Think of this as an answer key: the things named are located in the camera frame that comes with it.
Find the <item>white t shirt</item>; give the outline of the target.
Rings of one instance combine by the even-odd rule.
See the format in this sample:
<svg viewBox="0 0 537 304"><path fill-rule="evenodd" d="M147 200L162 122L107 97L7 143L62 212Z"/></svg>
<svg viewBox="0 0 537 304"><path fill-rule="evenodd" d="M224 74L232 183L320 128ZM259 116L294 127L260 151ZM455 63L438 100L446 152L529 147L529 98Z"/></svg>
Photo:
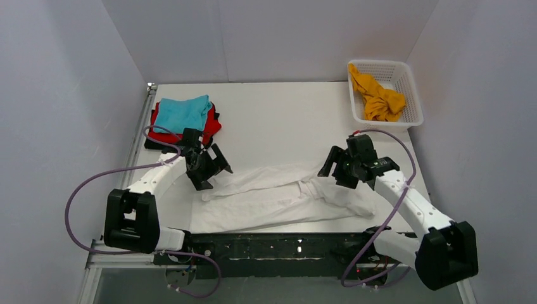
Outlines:
<svg viewBox="0 0 537 304"><path fill-rule="evenodd" d="M210 181L213 189L203 191L193 205L190 231L236 232L375 216L369 189L339 186L333 177L319 177L319 168L308 161L218 174Z"/></svg>

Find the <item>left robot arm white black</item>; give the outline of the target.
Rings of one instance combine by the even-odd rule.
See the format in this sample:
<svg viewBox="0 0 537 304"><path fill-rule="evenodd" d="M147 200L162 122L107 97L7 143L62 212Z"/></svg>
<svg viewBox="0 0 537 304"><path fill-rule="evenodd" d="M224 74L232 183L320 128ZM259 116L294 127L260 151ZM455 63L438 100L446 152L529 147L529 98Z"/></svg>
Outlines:
<svg viewBox="0 0 537 304"><path fill-rule="evenodd" d="M113 248L138 253L179 251L188 231L167 227L158 216L158 200L183 175L195 190L212 189L210 178L231 166L214 142L204 144L203 135L186 128L173 144L163 148L156 163L125 189L112 190L107 199L104 243Z"/></svg>

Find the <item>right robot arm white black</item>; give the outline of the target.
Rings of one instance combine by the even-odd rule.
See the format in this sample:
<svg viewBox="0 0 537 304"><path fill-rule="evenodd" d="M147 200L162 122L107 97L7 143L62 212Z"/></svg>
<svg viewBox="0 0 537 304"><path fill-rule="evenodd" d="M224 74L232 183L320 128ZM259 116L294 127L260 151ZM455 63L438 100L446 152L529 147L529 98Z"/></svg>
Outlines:
<svg viewBox="0 0 537 304"><path fill-rule="evenodd" d="M318 172L350 189L363 182L393 207L381 225L366 231L369 237L345 268L341 285L349 286L348 274L370 248L415 270L433 291L476 276L479 264L473 226L454 221L415 190L411 183L416 171L405 177L391 158L378 157L369 132L349 135L345 149L333 146Z"/></svg>

